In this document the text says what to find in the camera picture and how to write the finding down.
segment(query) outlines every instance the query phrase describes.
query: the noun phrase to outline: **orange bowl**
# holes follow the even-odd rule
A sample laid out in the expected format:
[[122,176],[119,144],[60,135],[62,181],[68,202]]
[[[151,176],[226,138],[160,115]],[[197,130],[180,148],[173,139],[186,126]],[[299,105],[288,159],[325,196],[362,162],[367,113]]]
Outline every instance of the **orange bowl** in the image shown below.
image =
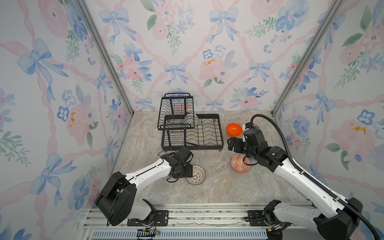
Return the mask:
[[243,132],[242,127],[237,123],[230,123],[227,125],[227,133],[231,137],[237,137]]

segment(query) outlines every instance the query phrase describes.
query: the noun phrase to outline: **dish rack handle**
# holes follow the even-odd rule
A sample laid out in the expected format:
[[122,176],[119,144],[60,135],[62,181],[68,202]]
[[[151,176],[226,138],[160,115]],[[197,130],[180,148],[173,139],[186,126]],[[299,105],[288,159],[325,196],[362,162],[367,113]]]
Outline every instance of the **dish rack handle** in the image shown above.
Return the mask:
[[188,94],[188,96],[191,96],[190,93],[166,93],[166,94],[164,94],[164,97],[166,97],[167,94]]

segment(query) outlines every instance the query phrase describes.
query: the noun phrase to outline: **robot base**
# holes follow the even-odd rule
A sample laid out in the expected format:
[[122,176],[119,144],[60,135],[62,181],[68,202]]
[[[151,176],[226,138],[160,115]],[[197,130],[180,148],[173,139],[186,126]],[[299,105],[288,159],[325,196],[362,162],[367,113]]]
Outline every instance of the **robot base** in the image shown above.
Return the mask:
[[[150,223],[151,225],[156,225],[158,227],[166,227],[168,225],[168,210],[156,210],[155,211],[155,223]],[[128,219],[127,226],[129,227],[143,227],[143,222],[139,219]]]

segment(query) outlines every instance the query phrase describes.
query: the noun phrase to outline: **black metal dish rack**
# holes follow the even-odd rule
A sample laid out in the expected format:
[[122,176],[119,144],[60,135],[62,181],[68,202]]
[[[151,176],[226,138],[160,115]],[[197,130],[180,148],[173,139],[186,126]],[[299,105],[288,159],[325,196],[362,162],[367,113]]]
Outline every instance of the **black metal dish rack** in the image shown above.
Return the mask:
[[167,93],[161,99],[157,128],[162,130],[161,147],[177,151],[218,149],[224,146],[218,114],[197,114],[194,118],[193,97],[189,93]]

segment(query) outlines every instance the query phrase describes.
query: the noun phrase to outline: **black cable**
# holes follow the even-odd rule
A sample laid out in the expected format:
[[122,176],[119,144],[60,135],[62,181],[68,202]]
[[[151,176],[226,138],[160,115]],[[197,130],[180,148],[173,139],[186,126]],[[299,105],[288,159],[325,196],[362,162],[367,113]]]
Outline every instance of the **black cable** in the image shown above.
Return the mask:
[[286,222],[282,228],[279,228],[279,229],[277,229],[277,230],[273,230],[272,232],[281,232],[281,231],[283,231],[284,229],[286,229],[287,227],[289,227],[290,225],[291,225],[290,222]]
[[269,117],[263,115],[263,114],[255,114],[252,116],[251,118],[251,126],[253,126],[253,120],[255,119],[255,117],[262,117],[266,120],[268,120],[277,130],[277,132],[279,133],[280,135],[280,138],[281,138],[281,141],[283,142],[283,145],[284,145],[284,148],[285,148],[285,151],[287,152],[287,155],[288,155],[288,159],[289,161],[291,162],[291,164],[299,171],[299,172],[302,172],[303,175],[305,175],[307,178],[309,178],[312,182],[314,182],[317,186],[319,186],[321,189],[323,189],[326,193],[328,193],[331,197],[333,197],[334,199],[337,199],[337,201],[339,201],[341,204],[343,204],[346,208],[348,208],[348,210],[350,210],[351,212],[353,212],[368,228],[369,230],[372,232],[372,235],[374,237],[375,240],[380,240],[380,236],[379,234],[377,233],[376,229],[372,226],[372,224],[363,216],[361,215],[358,211],[356,211],[355,208],[351,207],[347,202],[345,202],[343,199],[340,199],[336,194],[334,194],[331,190],[329,190],[325,185],[323,185],[321,182],[319,182],[316,178],[312,177],[311,174],[307,173],[307,172],[303,172],[303,169],[292,159],[292,156],[291,156],[291,153],[288,149],[288,144],[285,140],[285,137],[282,133],[282,131],[280,130],[279,126],[272,120],[270,119]]
[[250,163],[250,164],[246,163],[246,162],[245,162],[245,158],[246,158],[246,157],[248,157],[248,156],[245,155],[245,156],[243,157],[243,163],[244,163],[245,165],[247,165],[247,166],[254,166],[254,165],[258,164],[258,162],[257,162],[257,163]]

